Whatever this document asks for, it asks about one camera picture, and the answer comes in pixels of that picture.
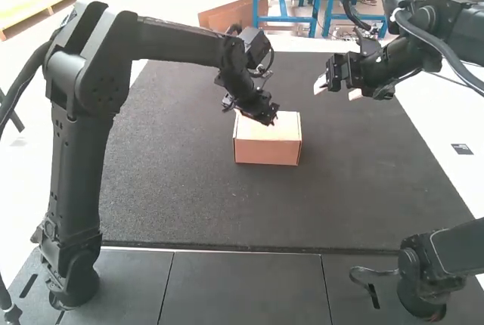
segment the black work surface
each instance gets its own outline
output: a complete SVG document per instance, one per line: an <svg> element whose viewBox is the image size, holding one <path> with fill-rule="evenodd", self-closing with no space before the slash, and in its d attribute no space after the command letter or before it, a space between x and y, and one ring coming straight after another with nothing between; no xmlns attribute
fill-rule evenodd
<svg viewBox="0 0 484 325"><path fill-rule="evenodd" d="M103 249L95 264L101 279L98 293L80 308L61 312L49 305L47 271L41 266L40 251L35 249L9 291L23 311L23 325L154 325L160 316L172 260L173 252ZM30 279L34 282L28 287Z"/></svg>
<svg viewBox="0 0 484 325"><path fill-rule="evenodd" d="M95 265L99 292L82 307L62 312L49 305L46 272L35 249L9 291L23 311L23 325L425 324L400 305L397 277L362 278L375 286L380 303L375 309L348 278L355 265L393 269L396 259L102 249ZM441 324L482 324L482 303L484 292L471 278L451 295Z"/></svg>
<svg viewBox="0 0 484 325"><path fill-rule="evenodd" d="M177 252L160 325L178 323L330 325L321 256Z"/></svg>
<svg viewBox="0 0 484 325"><path fill-rule="evenodd" d="M397 258L362 255L323 255L324 278L333 325L418 325L423 320L411 316L401 305L396 293L398 276L373 277L358 275L358 279L372 283L380 309L376 309L365 289L349 280L349 269L363 266L376 270L397 268ZM466 287L451 294L447 314L440 325L480 325L484 319L484 292L475 277Z"/></svg>
<svg viewBox="0 0 484 325"><path fill-rule="evenodd" d="M104 239L152 246L397 249L471 215L397 100L313 96L329 54L276 53L266 88L299 111L298 167L234 163L215 69L149 62L116 117Z"/></svg>

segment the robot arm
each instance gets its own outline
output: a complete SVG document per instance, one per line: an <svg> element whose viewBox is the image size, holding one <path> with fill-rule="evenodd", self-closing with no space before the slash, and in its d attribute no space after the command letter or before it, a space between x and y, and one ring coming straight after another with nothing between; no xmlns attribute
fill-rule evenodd
<svg viewBox="0 0 484 325"><path fill-rule="evenodd" d="M102 238L98 205L104 152L113 119L129 94L132 61L219 68L215 83L228 93L225 109L238 108L269 125L278 105L254 85L252 77L261 72L249 70L270 51L274 54L264 32L255 28L232 36L112 11L101 2L76 3L43 64L54 148L51 195L37 240L55 308L80 306L98 288L93 264Z"/></svg>
<svg viewBox="0 0 484 325"><path fill-rule="evenodd" d="M397 293L407 311L426 320L441 320L451 292L463 289L467 276L484 273L483 237L481 218L404 239Z"/></svg>
<svg viewBox="0 0 484 325"><path fill-rule="evenodd" d="M465 60L484 66L483 3L484 0L385 0L389 31L399 36L381 47L357 30L360 52L335 54L326 63L326 82L322 87L315 86L315 92L317 88L339 91L344 80L347 88L354 89L350 98L392 99L397 83L420 71L439 72L445 56L459 78L484 96L484 82L461 63ZM352 15L348 2L343 5L357 26L370 29ZM467 276L484 273L480 242L483 236L481 218L404 239L396 272L400 274L397 293L402 305L415 317L441 320L451 292L463 289Z"/></svg>
<svg viewBox="0 0 484 325"><path fill-rule="evenodd" d="M360 52L335 54L326 64L323 88L339 91L342 81L359 96L391 99L396 84L420 71L439 72L444 56L457 75L484 95L484 82L469 73L462 60L484 66L484 0L386 0L389 32L399 34L381 47L357 30ZM346 13L362 29L370 27Z"/></svg>

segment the wooden board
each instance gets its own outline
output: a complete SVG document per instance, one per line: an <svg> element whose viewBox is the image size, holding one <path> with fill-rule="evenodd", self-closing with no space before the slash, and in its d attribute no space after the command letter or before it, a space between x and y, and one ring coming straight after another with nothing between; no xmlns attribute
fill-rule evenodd
<svg viewBox="0 0 484 325"><path fill-rule="evenodd" d="M0 41L6 40L4 30L45 11L53 14L52 7L63 0L0 0Z"/></svg>

